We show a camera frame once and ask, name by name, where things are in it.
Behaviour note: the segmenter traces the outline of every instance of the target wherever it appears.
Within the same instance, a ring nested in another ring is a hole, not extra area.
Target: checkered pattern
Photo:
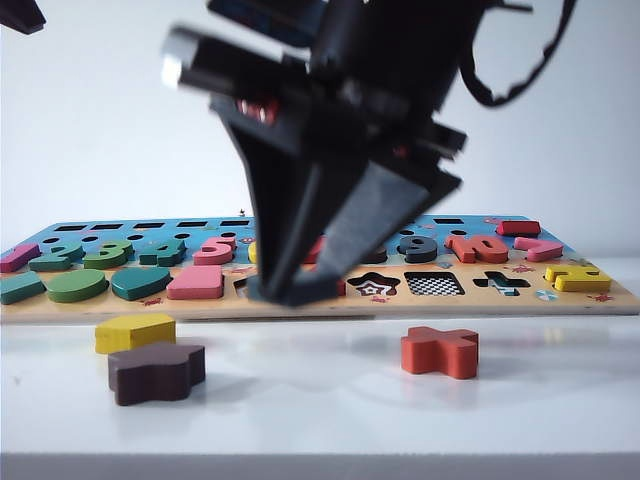
[[[414,295],[464,295],[452,273],[411,273],[405,276]]]

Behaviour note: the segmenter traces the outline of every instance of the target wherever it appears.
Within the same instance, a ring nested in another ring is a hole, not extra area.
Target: yellow square piece
[[[123,315],[96,326],[96,353],[131,350],[163,341],[176,343],[176,321],[164,313]]]
[[[579,265],[550,265],[544,275],[561,292],[608,292],[611,278],[596,267]]]

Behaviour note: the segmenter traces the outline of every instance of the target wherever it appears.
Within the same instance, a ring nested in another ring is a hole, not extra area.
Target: white table
[[[640,260],[594,260],[640,294]],[[400,369],[407,328],[480,334],[479,376]],[[638,478],[640,318],[185,323],[207,379],[119,407],[93,326],[2,327],[14,479]]]

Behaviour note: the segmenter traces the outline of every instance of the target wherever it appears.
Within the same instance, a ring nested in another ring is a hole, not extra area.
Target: robotic arm
[[[164,45],[165,81],[211,93],[252,194],[259,277],[251,295],[284,305],[335,296],[336,282],[460,180],[439,167],[466,135],[433,121],[458,70],[498,106],[521,94],[555,51],[506,97],[477,78],[473,40],[490,0],[210,0],[208,9],[294,47],[276,62],[185,27]],[[324,235],[316,268],[300,268]]]
[[[29,35],[42,30],[46,20],[34,0],[2,0],[0,23]]]

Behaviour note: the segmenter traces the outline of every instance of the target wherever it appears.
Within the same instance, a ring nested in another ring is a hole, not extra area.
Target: teal shape piece
[[[70,242],[51,247],[51,253],[29,260],[29,269],[34,272],[55,272],[69,270],[74,260],[84,257],[80,242]]]
[[[104,272],[84,269],[61,273],[47,283],[47,295],[54,302],[81,302],[109,288]]]
[[[21,273],[0,280],[0,303],[9,305],[44,291],[44,283],[35,272]]]
[[[184,240],[171,239],[154,245],[140,253],[140,265],[158,265],[173,267],[184,259],[187,247]]]
[[[161,292],[171,282],[171,273],[166,267],[124,268],[111,277],[111,288],[120,298],[139,298]]]
[[[106,270],[124,265],[133,254],[133,245],[129,240],[111,240],[100,247],[98,253],[84,257],[84,268]]]

